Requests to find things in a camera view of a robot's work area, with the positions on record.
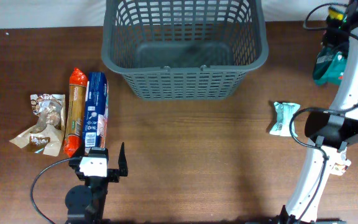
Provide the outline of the light teal snack wrapper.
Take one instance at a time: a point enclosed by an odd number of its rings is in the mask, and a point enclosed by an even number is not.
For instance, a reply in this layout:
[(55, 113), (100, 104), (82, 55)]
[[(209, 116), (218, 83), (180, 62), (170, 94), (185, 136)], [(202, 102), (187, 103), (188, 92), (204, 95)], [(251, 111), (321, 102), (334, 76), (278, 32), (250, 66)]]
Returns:
[(288, 102), (275, 102), (274, 108), (277, 114), (276, 123), (273, 125), (269, 134), (275, 136), (291, 137), (290, 120), (300, 109), (300, 105)]

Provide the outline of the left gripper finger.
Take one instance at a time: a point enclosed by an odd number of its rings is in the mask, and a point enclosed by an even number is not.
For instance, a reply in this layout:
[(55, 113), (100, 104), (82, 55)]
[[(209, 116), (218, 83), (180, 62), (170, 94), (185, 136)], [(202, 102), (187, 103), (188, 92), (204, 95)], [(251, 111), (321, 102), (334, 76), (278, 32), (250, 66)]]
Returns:
[(85, 155), (85, 145), (82, 144), (72, 155), (72, 157), (83, 157)]
[(129, 174), (129, 170), (128, 170), (127, 160), (126, 160), (126, 155), (125, 155), (124, 142), (122, 142), (122, 144), (121, 144), (119, 158), (118, 158), (118, 166), (119, 166), (119, 175), (121, 177), (127, 177)]

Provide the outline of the brown foil snack pouch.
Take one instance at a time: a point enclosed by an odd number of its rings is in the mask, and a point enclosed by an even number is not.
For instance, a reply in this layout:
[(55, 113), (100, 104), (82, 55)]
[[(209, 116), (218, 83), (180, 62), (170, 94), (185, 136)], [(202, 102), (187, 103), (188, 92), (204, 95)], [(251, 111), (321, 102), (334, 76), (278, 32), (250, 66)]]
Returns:
[(10, 142), (27, 152), (58, 156), (65, 132), (65, 95), (32, 94), (30, 103), (36, 124)]

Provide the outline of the orange spaghetti packet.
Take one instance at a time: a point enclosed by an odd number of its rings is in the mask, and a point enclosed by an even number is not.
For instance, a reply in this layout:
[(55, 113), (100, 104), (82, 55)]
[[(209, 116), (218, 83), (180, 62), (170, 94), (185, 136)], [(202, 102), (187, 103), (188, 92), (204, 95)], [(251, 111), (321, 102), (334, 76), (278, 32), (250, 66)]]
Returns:
[(74, 68), (69, 79), (67, 127), (63, 143), (68, 157), (72, 157), (81, 146), (87, 83), (87, 76), (79, 68)]

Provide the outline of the blue pasta box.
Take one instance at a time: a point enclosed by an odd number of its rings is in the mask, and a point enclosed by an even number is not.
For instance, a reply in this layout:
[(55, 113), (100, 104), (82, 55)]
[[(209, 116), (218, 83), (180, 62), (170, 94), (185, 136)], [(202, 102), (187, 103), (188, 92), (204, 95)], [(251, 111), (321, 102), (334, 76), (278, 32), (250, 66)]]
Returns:
[(86, 153), (92, 147), (105, 146), (109, 105), (109, 83), (105, 74), (91, 72), (88, 78), (82, 135)]

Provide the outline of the green coffee bag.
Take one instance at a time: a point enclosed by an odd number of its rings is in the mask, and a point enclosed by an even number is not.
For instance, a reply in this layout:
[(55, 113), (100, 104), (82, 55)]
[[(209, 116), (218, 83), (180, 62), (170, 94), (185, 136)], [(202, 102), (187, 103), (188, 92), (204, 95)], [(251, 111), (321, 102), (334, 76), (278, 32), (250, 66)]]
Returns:
[(347, 54), (334, 48), (323, 47), (316, 58), (313, 80), (316, 85), (340, 85), (346, 68)]

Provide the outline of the grey plastic basket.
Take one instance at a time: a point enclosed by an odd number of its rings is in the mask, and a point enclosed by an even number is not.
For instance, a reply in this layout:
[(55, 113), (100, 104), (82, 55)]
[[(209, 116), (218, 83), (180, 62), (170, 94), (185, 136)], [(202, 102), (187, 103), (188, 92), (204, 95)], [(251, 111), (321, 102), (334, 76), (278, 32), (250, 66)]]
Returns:
[(267, 60), (257, 0), (107, 1), (101, 58), (144, 100), (220, 100)]

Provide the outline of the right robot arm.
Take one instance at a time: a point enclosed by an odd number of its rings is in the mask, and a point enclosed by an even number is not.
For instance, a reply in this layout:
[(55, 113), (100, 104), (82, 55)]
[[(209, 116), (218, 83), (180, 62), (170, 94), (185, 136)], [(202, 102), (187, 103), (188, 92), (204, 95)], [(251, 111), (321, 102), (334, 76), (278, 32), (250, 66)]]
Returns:
[(351, 162), (347, 148), (358, 143), (358, 1), (343, 4), (338, 11), (336, 2), (328, 3), (331, 13), (324, 27), (308, 31), (324, 31), (325, 45), (336, 47), (348, 43), (347, 63), (334, 101), (328, 109), (309, 107), (293, 117), (307, 112), (305, 124), (306, 159), (300, 179), (289, 201), (271, 223), (318, 223), (319, 202), (330, 175), (343, 175)]

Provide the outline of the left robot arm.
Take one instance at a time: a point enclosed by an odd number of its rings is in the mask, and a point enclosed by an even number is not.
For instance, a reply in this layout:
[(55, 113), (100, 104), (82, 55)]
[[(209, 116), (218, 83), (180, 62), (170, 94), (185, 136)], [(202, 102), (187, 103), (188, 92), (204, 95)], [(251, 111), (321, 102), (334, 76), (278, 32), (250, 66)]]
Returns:
[(108, 167), (108, 149), (92, 147), (87, 155), (73, 157), (69, 166), (83, 185), (71, 188), (65, 197), (67, 223), (109, 223), (104, 218), (108, 185), (129, 174), (124, 144), (121, 144), (118, 168)]

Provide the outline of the beige Pantiere snack pouch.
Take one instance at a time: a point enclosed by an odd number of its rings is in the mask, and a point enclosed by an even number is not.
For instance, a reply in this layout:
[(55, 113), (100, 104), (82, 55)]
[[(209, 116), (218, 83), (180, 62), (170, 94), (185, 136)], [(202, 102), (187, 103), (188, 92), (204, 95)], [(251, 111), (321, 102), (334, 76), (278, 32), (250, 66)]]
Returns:
[(351, 165), (351, 161), (347, 158), (347, 149), (336, 152), (332, 158), (333, 165), (330, 174), (342, 176)]

